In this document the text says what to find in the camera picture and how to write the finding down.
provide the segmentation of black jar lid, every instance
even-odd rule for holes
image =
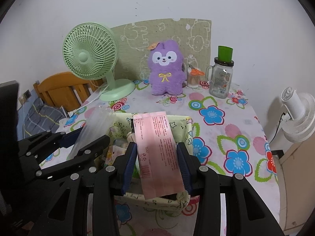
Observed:
[[[220,65],[220,66],[226,66],[226,67],[233,67],[234,66],[233,60],[231,60],[231,62],[224,62],[224,61],[218,60],[218,57],[215,57],[215,63]]]

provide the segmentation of floral tablecloth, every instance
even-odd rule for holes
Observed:
[[[232,85],[226,99],[212,97],[209,85],[200,82],[197,89],[183,88],[179,96],[151,95],[147,81],[135,81],[136,89],[127,97],[106,103],[116,112],[167,114],[193,118],[189,144],[201,164],[217,173],[243,174],[279,221],[280,194],[277,172],[270,147],[259,120],[238,85]],[[89,99],[98,95],[97,90]],[[60,122],[58,131],[70,132],[82,127],[101,100],[79,109],[72,118]],[[42,168],[66,160],[71,148],[59,149],[41,163]],[[128,203],[116,203],[117,220],[122,236],[192,236],[199,198],[191,198],[183,211],[147,209]],[[221,235],[226,231],[225,199],[221,196]]]

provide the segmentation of yellow bow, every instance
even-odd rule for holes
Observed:
[[[162,79],[162,81],[161,81],[161,82],[164,82],[164,80],[169,81],[169,80],[167,79],[167,77],[172,76],[172,74],[171,74],[171,73],[167,73],[167,74],[159,74],[158,76],[159,76],[159,77],[163,77],[163,79]]]

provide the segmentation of fan base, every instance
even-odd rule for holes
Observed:
[[[135,85],[131,80],[118,79],[115,80],[115,88],[100,95],[100,100],[106,102],[116,101],[128,96],[134,89]]]

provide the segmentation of pink paper packet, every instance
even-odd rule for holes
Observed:
[[[133,124],[144,198],[183,192],[175,141],[166,112],[135,114]]]

